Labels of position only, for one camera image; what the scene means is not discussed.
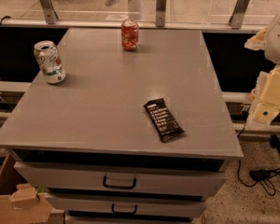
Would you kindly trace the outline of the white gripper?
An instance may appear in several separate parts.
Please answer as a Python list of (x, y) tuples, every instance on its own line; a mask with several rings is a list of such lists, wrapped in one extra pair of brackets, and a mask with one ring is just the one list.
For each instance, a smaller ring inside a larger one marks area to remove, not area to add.
[(277, 64), (269, 73), (260, 73), (250, 111), (252, 120), (270, 125), (280, 113), (280, 11), (268, 28), (262, 28), (245, 42), (245, 48), (264, 50), (265, 58)]

